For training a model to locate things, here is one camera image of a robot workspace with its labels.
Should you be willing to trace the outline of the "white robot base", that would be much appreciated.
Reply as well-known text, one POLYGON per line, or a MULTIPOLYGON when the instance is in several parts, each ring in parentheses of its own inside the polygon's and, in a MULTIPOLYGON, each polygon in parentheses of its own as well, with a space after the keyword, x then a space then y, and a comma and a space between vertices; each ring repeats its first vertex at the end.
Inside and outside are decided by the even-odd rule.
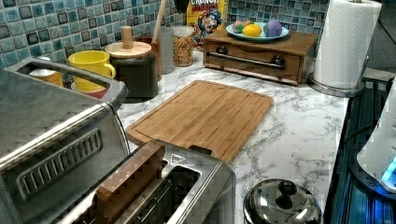
POLYGON ((396 157, 396 88, 392 82, 387 101, 369 140, 357 155, 362 170, 386 191, 394 193, 396 157))

